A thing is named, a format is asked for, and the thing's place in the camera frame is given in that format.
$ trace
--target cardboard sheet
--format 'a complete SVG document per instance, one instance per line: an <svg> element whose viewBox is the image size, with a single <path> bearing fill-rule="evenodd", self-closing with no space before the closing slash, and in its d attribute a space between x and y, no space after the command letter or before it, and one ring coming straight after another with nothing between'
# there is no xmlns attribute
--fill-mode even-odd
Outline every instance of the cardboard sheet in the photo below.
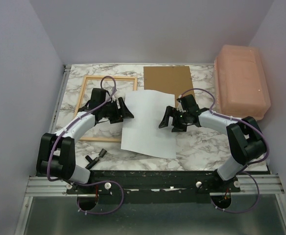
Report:
<svg viewBox="0 0 286 235"><path fill-rule="evenodd" d="M134 119L125 119L121 149L159 158L176 158L176 134L172 126L159 129L166 107L174 106L174 95L143 90L126 94L125 104Z"/></svg>
<svg viewBox="0 0 286 235"><path fill-rule="evenodd" d="M174 94L175 100L188 89L193 88L189 66L144 67L144 89Z"/></svg>

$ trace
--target storage box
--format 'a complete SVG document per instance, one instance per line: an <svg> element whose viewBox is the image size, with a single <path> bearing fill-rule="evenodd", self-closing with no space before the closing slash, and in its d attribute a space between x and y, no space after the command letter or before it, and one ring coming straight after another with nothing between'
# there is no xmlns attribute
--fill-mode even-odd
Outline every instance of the storage box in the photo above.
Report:
<svg viewBox="0 0 286 235"><path fill-rule="evenodd" d="M264 117L270 98L257 48L223 46L215 60L214 77L218 112L256 120Z"/></svg>

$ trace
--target white marble pattern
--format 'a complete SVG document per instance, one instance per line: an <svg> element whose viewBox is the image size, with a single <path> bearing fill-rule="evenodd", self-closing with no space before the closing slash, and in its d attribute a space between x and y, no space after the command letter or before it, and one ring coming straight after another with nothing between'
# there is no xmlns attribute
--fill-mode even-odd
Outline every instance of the white marble pattern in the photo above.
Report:
<svg viewBox="0 0 286 235"><path fill-rule="evenodd" d="M73 118L75 106L81 89L84 75L136 76L138 90L144 89L143 67L163 66L146 64L85 64L72 65L66 86L65 95L59 111L56 129L64 127ZM213 94L213 65L188 65L191 70L193 87L206 89ZM87 86L84 102L91 95L92 87L99 87L99 82ZM104 82L104 88L110 90L112 82ZM124 97L127 91L133 90L131 82L117 82L117 94ZM204 92L195 92L200 107L209 107L212 99ZM122 124L101 123L86 133L86 136L114 137L120 136ZM102 170L214 170L221 166L230 156L228 139L208 128L188 127L186 133L177 135L177 159L160 159L120 149L120 143L100 143L79 141L76 146L76 163L85 167L86 155L95 158L100 150L107 150L105 157L93 169ZM248 170L267 170L265 163L252 165Z"/></svg>

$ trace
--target gray wall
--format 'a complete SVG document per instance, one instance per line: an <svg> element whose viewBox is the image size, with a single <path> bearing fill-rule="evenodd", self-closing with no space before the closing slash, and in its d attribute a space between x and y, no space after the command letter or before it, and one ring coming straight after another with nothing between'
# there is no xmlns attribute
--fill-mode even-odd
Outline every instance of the gray wall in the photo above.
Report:
<svg viewBox="0 0 286 235"><path fill-rule="evenodd" d="M211 63L248 45L272 0L30 0L66 64Z"/></svg>
<svg viewBox="0 0 286 235"><path fill-rule="evenodd" d="M0 0L0 235L13 234L63 67L28 0Z"/></svg>
<svg viewBox="0 0 286 235"><path fill-rule="evenodd" d="M261 127L271 147L270 168L286 190L286 1L276 0L251 42L260 47L271 108Z"/></svg>

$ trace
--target purple cable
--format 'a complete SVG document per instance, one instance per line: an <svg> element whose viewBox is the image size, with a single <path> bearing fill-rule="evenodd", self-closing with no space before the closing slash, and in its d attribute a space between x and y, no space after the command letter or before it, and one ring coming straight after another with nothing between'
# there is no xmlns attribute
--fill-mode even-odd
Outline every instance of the purple cable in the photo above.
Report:
<svg viewBox="0 0 286 235"><path fill-rule="evenodd" d="M119 183L117 183L115 181L111 181L111 180L105 180L105 181L100 181L100 182L96 182L96 183L92 183L92 184L80 184L80 183L76 183L76 184L87 187L87 186L94 186L94 185L99 185L99 184L103 184L103 183L113 183L113 184L117 185L120 188L120 190L121 190L121 201L120 201L119 205L116 208L114 208L113 210L111 210L111 211L107 211L107 212L91 212L91 211L84 211L84 210L82 210L80 208L80 204L79 204L80 201L77 201L76 204L79 207L79 211L82 211L82 212L87 213L87 214L99 214L99 215L101 215L101 214L111 214L111 213L115 212L116 210L118 210L121 207L121 205L123 204L123 200L124 200L124 193L123 193L123 189L122 189L122 187L121 187L121 185Z"/></svg>
<svg viewBox="0 0 286 235"><path fill-rule="evenodd" d="M107 100L105 100L103 103L101 103L101 104L98 105L97 107L93 108L92 110L88 111L87 113L81 115L81 116L80 116L81 118L84 118L85 116L91 114L91 113L94 112L95 110L97 110L97 109L99 109L100 107L102 107L103 105L105 105L105 104L113 97L113 95L116 93L116 91L117 91L116 81L115 81L115 79L114 79L113 77L111 77L111 76L105 76L105 77L103 77L102 80L101 80L101 82L100 82L100 87L103 88L103 87L102 87L102 82L103 82L103 80L104 80L105 78L110 78L110 79L112 79L112 81L114 82L114 89L113 89L113 91L112 91L112 94L111 94L111 95L107 98ZM80 120L79 118L76 118L72 123L70 123L70 125L67 126L66 129L69 130L69 129L70 129L73 125L75 125L79 120ZM51 149L50 155L49 155L48 164L47 164L47 179L48 179L49 181L59 180L59 178L52 179L52 178L50 177L50 166L51 166L51 160L52 160L52 158L53 158L53 155L54 155L54 152L55 152L55 150L56 150L57 144L58 144L60 138L65 134L65 132L66 132L66 131L63 131L63 132L57 137L57 139L56 139L56 141L55 141L55 143L54 143L54 145L53 145L53 147L52 147L52 149Z"/></svg>
<svg viewBox="0 0 286 235"><path fill-rule="evenodd" d="M251 210L253 210L253 209L257 206L257 204L258 204L258 202L260 201L260 198L261 198L259 185L257 184L256 180L254 179L254 177L253 177L251 174L249 174L249 173L247 173L247 172L245 172L245 171L242 172L242 173L244 173L244 174L250 176L251 179L254 181L254 183L255 183L255 185L256 185L256 189L257 189L257 199L256 199L255 203L254 203L249 209L242 210L242 211L231 211L231 210L222 209L222 208L216 206L216 204L215 204L215 203L213 202L213 200L211 199L211 203L213 204L213 206L214 206L217 210L220 210L220 211L222 211L222 212L231 213L231 214L242 214L242 213L250 212Z"/></svg>
<svg viewBox="0 0 286 235"><path fill-rule="evenodd" d="M212 103L212 105L210 106L210 112L211 112L213 115L216 115L217 117L225 118L225 119L227 119L227 120L233 120L233 121L241 122L241 123L243 123L244 125L246 125L246 126L252 128L254 131L256 131L256 132L262 137L262 140L264 141L264 144L266 145L266 154L265 154L265 156L264 156L262 159L260 159L260 160L257 160L257 161L248 163L247 166L248 166L248 165L252 165L252 164L256 164L256 163L260 163L260 162L262 162L262 161L265 161L265 160L268 158L268 156L269 156L269 145L268 145L268 142L267 142L266 139L265 139L265 136L262 134L262 132L260 132L257 128L255 128L255 127L252 126L251 124L247 123L246 121L243 121L243 120L241 120L241 119L234 118L234 117L231 118L231 117L229 117L229 116L227 116L227 115L218 114L218 113L216 113L215 111L213 111L213 106L214 106L215 103L216 103L216 99L215 99L215 97L214 97L214 95L213 95L212 93L210 93L209 91L207 91L207 90L205 90L205 89L202 89L202 88L189 89L189 90L183 92L183 93L181 94L181 96L183 96L185 93L187 93L187 92L189 92L189 91L193 91L193 90L199 90L199 91L206 92L207 94L209 94L209 95L213 98L213 103Z"/></svg>

